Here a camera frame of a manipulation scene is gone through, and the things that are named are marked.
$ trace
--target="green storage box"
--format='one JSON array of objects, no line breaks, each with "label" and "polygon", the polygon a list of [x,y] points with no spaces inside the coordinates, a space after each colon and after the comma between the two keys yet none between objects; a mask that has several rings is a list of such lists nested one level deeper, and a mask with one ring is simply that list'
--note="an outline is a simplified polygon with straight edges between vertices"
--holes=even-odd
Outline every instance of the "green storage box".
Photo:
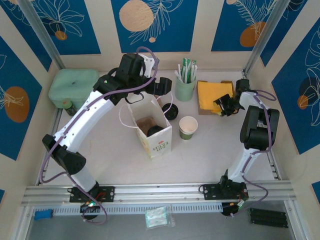
[{"label": "green storage box", "polygon": [[49,98],[54,105],[62,109],[62,101],[70,99],[76,109],[81,108],[93,86],[99,78],[99,72],[94,69],[62,69],[53,80]]}]

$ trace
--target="green cup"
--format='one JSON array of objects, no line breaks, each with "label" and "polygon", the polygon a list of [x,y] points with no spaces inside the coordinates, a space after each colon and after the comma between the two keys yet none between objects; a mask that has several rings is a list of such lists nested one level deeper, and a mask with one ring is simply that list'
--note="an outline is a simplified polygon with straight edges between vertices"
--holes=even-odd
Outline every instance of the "green cup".
[{"label": "green cup", "polygon": [[183,140],[189,140],[198,128],[197,120],[192,116],[185,116],[179,121],[179,133]]},{"label": "green cup", "polygon": [[178,78],[175,85],[175,97],[181,102],[187,102],[192,99],[197,80],[191,83],[182,83]]}]

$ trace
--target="small bottle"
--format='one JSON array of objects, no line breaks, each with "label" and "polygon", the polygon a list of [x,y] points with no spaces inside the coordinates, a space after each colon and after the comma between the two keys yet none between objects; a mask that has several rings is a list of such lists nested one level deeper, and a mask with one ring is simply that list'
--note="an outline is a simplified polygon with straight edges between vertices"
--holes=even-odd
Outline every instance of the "small bottle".
[{"label": "small bottle", "polygon": [[62,101],[62,107],[66,110],[66,112],[70,115],[70,116],[74,116],[77,112],[75,106],[73,105],[72,101],[70,101],[69,99],[65,99]]}]

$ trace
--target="aluminum rail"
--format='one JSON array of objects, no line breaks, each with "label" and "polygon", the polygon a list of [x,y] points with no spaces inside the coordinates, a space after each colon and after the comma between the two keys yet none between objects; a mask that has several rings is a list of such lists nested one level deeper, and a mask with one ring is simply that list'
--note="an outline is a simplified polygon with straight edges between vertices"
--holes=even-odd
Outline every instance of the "aluminum rail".
[{"label": "aluminum rail", "polygon": [[[296,196],[288,180],[255,181],[269,190],[265,201],[295,200]],[[164,204],[164,203],[208,203],[208,202],[236,202],[236,199],[205,200],[198,189],[202,184],[211,183],[181,183],[181,184],[116,184],[114,202],[112,204]],[[44,205],[79,205],[70,203],[70,193],[67,191],[72,186],[40,185],[26,188],[21,206]],[[247,184],[249,201],[257,201],[265,195],[265,191]]]}]

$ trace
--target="yellow napkin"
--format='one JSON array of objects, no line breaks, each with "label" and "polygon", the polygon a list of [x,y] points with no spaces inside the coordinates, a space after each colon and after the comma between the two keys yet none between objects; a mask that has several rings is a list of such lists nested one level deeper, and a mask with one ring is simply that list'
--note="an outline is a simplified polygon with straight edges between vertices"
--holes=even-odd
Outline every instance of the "yellow napkin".
[{"label": "yellow napkin", "polygon": [[221,108],[214,105],[214,101],[229,94],[233,96],[232,83],[217,83],[198,81],[199,105],[203,110],[211,110],[212,113],[220,113]]}]

